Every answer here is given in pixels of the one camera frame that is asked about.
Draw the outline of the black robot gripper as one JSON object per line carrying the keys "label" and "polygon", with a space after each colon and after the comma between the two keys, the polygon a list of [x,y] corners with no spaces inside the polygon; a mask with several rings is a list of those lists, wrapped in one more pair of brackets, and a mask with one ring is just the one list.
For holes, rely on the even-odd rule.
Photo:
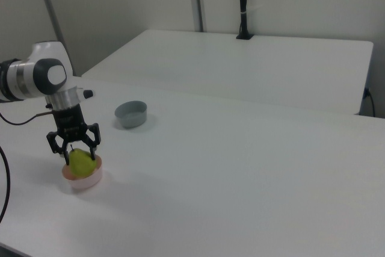
{"label": "black robot gripper", "polygon": [[[91,159],[95,161],[95,151],[101,142],[99,124],[87,125],[85,123],[80,104],[65,110],[53,111],[53,116],[57,132],[49,132],[46,136],[52,152],[61,155],[68,166],[70,163],[67,150],[69,142],[82,141],[88,146]],[[63,140],[61,145],[57,143],[57,137]]]}

